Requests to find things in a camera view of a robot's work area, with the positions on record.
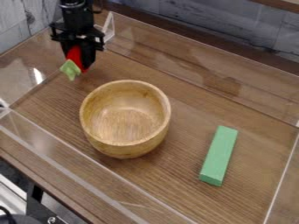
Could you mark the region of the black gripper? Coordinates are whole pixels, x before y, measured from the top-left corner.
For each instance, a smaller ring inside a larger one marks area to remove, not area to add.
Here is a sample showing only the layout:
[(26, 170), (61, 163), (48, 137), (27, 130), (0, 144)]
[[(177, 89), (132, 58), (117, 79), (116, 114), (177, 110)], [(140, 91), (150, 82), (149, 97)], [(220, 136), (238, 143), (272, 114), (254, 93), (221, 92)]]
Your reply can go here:
[(80, 50), (84, 69), (88, 69), (94, 62), (96, 50), (104, 50), (104, 33), (94, 27), (86, 29), (84, 32), (74, 32), (65, 28), (62, 22), (53, 22), (50, 23), (50, 39), (60, 42), (64, 56), (68, 56), (70, 48), (82, 42)]

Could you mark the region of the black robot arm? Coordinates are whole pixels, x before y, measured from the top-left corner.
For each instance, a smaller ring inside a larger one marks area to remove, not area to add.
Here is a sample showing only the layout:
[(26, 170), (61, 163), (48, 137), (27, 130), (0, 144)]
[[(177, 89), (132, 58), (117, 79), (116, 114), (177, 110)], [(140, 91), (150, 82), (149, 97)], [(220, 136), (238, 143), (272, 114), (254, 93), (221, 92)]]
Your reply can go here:
[(60, 43), (66, 60), (85, 72), (104, 50), (105, 34), (94, 27), (93, 0), (60, 0), (62, 21), (50, 23), (50, 39)]

